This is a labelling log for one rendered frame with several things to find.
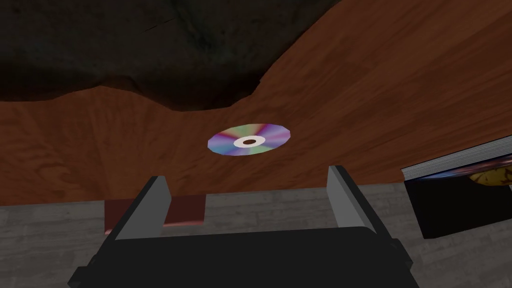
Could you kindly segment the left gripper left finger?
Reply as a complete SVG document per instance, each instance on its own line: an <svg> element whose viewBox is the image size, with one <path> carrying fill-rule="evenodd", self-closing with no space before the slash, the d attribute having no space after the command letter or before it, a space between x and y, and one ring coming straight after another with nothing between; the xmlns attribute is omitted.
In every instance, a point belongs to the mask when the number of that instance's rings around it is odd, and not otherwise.
<svg viewBox="0 0 512 288"><path fill-rule="evenodd" d="M115 240L161 235L172 196L163 175L152 176L115 226Z"/></svg>

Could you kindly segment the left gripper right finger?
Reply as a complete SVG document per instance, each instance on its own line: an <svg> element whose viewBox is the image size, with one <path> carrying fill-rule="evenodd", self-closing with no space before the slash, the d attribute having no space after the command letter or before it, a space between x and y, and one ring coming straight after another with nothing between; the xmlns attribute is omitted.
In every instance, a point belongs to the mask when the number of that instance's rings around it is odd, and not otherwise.
<svg viewBox="0 0 512 288"><path fill-rule="evenodd" d="M392 239L376 211L343 166L328 167L326 191L338 227L365 227L385 239Z"/></svg>

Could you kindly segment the brown wooden table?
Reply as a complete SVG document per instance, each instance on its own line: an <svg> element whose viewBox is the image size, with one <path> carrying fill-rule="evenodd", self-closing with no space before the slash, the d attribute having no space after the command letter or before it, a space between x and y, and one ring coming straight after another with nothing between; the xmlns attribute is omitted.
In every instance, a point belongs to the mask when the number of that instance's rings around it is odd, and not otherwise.
<svg viewBox="0 0 512 288"><path fill-rule="evenodd" d="M228 156L215 134L290 130L282 146ZM345 0L231 107L172 111L106 87L0 104L0 206L357 184L512 135L512 0Z"/></svg>

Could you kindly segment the black book with yellow print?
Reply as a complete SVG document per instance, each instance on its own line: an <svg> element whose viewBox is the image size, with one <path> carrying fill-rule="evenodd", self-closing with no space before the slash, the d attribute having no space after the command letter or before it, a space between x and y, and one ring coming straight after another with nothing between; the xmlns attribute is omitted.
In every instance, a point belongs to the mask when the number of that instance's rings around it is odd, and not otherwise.
<svg viewBox="0 0 512 288"><path fill-rule="evenodd" d="M512 135L402 169L425 239L512 219Z"/></svg>

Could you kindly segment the iridescent compact disc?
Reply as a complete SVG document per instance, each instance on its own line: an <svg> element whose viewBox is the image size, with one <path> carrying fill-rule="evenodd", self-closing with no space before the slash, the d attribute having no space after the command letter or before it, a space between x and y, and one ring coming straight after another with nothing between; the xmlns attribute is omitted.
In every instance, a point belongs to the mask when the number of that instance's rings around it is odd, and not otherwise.
<svg viewBox="0 0 512 288"><path fill-rule="evenodd" d="M216 133L207 148L223 156L250 156L274 150L290 138L290 130L281 125L251 123Z"/></svg>

